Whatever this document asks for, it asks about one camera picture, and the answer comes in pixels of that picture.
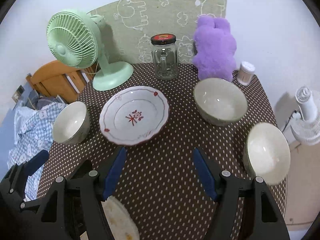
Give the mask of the green patterned wall mat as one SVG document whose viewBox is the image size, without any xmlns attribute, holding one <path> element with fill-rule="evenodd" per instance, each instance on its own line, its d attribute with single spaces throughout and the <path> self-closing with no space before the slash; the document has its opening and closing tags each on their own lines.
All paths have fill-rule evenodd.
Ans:
<svg viewBox="0 0 320 240">
<path fill-rule="evenodd" d="M 101 15 L 101 31 L 110 63 L 152 62 L 151 37 L 170 33 L 177 38 L 180 63 L 191 63 L 193 34 L 201 15 L 225 17 L 227 0 L 118 0 L 89 12 Z"/>
</svg>

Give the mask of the green desk fan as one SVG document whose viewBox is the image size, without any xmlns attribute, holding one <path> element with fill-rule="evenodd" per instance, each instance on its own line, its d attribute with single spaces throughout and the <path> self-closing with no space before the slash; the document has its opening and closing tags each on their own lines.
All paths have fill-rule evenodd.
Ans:
<svg viewBox="0 0 320 240">
<path fill-rule="evenodd" d="M 46 30 L 49 50 L 58 61 L 78 69 L 88 68 L 94 63 L 100 66 L 93 78 L 93 88 L 98 91 L 122 85 L 134 71 L 127 62 L 108 62 L 101 39 L 101 29 L 105 26 L 104 16 L 64 10 L 50 18 Z"/>
</svg>

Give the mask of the purple plush toy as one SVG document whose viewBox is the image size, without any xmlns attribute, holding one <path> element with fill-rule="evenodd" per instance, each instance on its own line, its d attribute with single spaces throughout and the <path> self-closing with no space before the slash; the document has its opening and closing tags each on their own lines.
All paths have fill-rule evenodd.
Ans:
<svg viewBox="0 0 320 240">
<path fill-rule="evenodd" d="M 233 81 L 236 40 L 225 18 L 201 15 L 194 33 L 194 46 L 193 65 L 198 70 L 199 80 L 218 77 Z"/>
</svg>

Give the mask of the cream yellow-flower scalloped plate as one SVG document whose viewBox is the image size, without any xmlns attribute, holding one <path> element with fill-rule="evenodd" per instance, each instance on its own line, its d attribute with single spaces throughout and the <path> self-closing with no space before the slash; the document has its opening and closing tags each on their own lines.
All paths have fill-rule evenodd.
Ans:
<svg viewBox="0 0 320 240">
<path fill-rule="evenodd" d="M 109 196 L 102 206 L 114 239 L 140 239 L 136 224 L 116 197 Z"/>
</svg>

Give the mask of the white standing fan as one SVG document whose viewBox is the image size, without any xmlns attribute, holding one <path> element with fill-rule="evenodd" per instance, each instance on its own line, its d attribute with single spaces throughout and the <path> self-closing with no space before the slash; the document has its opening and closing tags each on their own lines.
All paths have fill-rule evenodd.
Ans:
<svg viewBox="0 0 320 240">
<path fill-rule="evenodd" d="M 290 128 L 301 144 L 316 145 L 319 143 L 319 91 L 300 87 L 296 90 L 295 100 L 298 109 L 292 112 L 282 132 Z"/>
</svg>

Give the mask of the white red-pattern deep plate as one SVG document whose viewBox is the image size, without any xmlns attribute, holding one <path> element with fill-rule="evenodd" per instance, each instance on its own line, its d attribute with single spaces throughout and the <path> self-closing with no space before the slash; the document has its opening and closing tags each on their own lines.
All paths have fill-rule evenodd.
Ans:
<svg viewBox="0 0 320 240">
<path fill-rule="evenodd" d="M 108 141 L 134 146 L 158 134 L 168 118 L 169 103 L 161 91 L 135 86 L 118 92 L 105 103 L 99 126 Z"/>
</svg>

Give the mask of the beige ceramic bowl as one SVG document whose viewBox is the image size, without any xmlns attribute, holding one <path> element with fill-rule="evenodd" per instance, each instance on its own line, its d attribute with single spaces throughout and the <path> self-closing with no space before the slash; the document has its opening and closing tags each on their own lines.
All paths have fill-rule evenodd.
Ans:
<svg viewBox="0 0 320 240">
<path fill-rule="evenodd" d="M 241 89 L 216 77 L 199 81 L 194 87 L 193 97 L 202 118 L 215 126 L 239 121 L 248 109 L 246 96 Z"/>
<path fill-rule="evenodd" d="M 290 148 L 285 136 L 276 126 L 261 122 L 250 130 L 242 159 L 250 177 L 260 176 L 266 184 L 277 185 L 289 172 Z"/>
<path fill-rule="evenodd" d="M 76 101 L 66 106 L 53 124 L 53 139 L 64 145 L 79 144 L 84 141 L 90 130 L 87 106 Z"/>
</svg>

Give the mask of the toothpick container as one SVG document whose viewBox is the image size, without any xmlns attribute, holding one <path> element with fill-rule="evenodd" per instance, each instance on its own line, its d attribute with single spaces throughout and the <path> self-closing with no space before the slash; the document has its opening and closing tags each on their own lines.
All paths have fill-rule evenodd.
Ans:
<svg viewBox="0 0 320 240">
<path fill-rule="evenodd" d="M 242 61 L 240 63 L 240 68 L 237 74 L 237 81 L 243 86 L 250 84 L 251 79 L 255 73 L 255 66 L 247 61 Z"/>
</svg>

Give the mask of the wall power socket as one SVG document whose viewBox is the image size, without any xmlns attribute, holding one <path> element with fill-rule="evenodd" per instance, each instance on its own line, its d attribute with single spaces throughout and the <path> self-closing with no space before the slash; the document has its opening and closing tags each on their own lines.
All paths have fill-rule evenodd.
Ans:
<svg viewBox="0 0 320 240">
<path fill-rule="evenodd" d="M 22 98 L 22 94 L 24 93 L 25 89 L 22 85 L 20 85 L 16 92 L 13 94 L 12 96 L 12 100 L 15 102 L 15 103 L 18 103 L 18 101 Z"/>
</svg>

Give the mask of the wooden bed headboard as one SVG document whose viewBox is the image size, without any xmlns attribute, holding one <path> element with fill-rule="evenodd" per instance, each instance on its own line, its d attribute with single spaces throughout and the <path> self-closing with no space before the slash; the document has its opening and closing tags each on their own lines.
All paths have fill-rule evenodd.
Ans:
<svg viewBox="0 0 320 240">
<path fill-rule="evenodd" d="M 88 68 L 69 67 L 60 61 L 52 61 L 40 67 L 26 81 L 32 89 L 44 96 L 61 96 L 67 103 L 76 101 L 85 86 L 99 70 L 96 63 Z"/>
</svg>

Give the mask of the beige door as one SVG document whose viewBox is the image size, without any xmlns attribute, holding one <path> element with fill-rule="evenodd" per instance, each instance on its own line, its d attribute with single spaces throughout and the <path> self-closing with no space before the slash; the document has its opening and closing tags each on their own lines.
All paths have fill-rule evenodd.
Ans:
<svg viewBox="0 0 320 240">
<path fill-rule="evenodd" d="M 284 219 L 290 231 L 298 231 L 308 229 L 319 213 L 319 144 L 294 142 L 290 148 Z"/>
</svg>

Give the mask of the glass jar black lid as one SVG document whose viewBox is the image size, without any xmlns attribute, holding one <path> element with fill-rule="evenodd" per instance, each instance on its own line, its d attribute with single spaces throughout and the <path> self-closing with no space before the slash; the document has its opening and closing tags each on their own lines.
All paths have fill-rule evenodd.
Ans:
<svg viewBox="0 0 320 240">
<path fill-rule="evenodd" d="M 157 34 L 151 38 L 155 76 L 160 80 L 172 80 L 178 76 L 176 36 Z"/>
</svg>

